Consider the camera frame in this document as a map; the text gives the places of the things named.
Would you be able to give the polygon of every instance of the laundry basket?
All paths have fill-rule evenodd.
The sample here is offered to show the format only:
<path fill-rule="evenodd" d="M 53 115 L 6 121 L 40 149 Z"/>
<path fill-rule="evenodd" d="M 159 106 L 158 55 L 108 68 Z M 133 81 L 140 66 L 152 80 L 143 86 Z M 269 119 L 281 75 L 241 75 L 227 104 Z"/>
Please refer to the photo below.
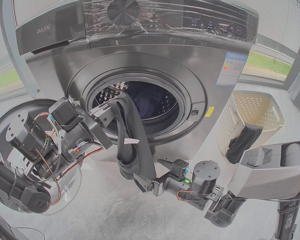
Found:
<path fill-rule="evenodd" d="M 262 126 L 263 131 L 251 148 L 261 146 L 285 125 L 284 117 L 274 98 L 267 93 L 234 91 L 216 128 L 219 149 L 223 155 L 231 139 L 236 138 L 245 123 Z"/>

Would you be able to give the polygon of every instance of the black cloth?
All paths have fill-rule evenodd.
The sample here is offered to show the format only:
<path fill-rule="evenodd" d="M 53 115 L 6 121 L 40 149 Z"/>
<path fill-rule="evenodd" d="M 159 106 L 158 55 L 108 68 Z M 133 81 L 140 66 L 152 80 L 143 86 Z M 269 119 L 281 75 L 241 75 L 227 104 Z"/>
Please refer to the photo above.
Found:
<path fill-rule="evenodd" d="M 129 84 L 126 93 L 133 100 L 141 119 L 153 116 L 163 94 L 161 88 L 146 82 Z"/>
<path fill-rule="evenodd" d="M 122 93 L 108 104 L 117 117 L 117 159 L 121 174 L 126 179 L 134 179 L 133 173 L 149 180 L 156 179 L 148 139 L 134 102 L 128 94 Z M 139 143 L 124 144 L 125 138 L 137 139 Z"/>
<path fill-rule="evenodd" d="M 237 138 L 231 139 L 226 158 L 232 164 L 240 161 L 245 150 L 251 148 L 252 144 L 258 139 L 263 131 L 263 127 L 245 123 L 245 128 Z"/>

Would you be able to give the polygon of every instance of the front-loading washing machine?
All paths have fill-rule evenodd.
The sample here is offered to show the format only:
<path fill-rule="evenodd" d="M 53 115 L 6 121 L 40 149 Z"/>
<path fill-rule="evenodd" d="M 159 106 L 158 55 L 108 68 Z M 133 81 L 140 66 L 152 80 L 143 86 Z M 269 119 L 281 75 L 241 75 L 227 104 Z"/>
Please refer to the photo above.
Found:
<path fill-rule="evenodd" d="M 89 111 L 122 92 L 140 96 L 154 159 L 191 160 L 233 92 L 258 19 L 219 0 L 83 0 L 37 16 L 16 36 L 46 98 L 66 96 Z M 116 144 L 116 120 L 105 132 Z M 93 160 L 116 161 L 116 152 Z"/>

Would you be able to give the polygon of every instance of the energy label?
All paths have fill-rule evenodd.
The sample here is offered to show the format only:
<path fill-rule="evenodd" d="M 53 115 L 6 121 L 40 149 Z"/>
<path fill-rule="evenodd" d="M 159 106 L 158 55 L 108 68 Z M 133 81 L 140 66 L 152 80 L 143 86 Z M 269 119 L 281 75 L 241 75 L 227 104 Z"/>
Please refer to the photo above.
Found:
<path fill-rule="evenodd" d="M 228 52 L 216 85 L 235 86 L 248 56 Z"/>

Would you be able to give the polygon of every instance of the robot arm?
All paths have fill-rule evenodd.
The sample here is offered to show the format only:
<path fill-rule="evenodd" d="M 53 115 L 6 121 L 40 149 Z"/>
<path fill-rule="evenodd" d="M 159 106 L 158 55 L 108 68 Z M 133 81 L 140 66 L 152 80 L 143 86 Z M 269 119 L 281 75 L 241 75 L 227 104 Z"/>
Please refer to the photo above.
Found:
<path fill-rule="evenodd" d="M 46 134 L 26 111 L 15 116 L 7 130 L 7 141 L 24 156 L 19 168 L 4 159 L 0 162 L 0 201 L 15 211 L 45 212 L 51 205 L 47 180 L 54 177 L 57 181 L 82 162 L 92 144 L 100 150 L 112 145 L 103 131 L 115 117 L 107 103 L 86 113 L 62 98 L 43 114 L 49 115 L 57 138 Z M 205 218 L 218 227 L 230 225 L 249 198 L 278 199 L 277 230 L 272 240 L 292 239 L 300 203 L 300 142 L 245 151 L 225 195 L 224 187 L 216 184 L 221 170 L 212 160 L 197 163 L 193 171 L 180 159 L 158 162 L 170 170 L 160 178 L 133 174 L 144 191 L 153 191 L 155 196 L 167 191 L 199 210 L 211 200 Z"/>

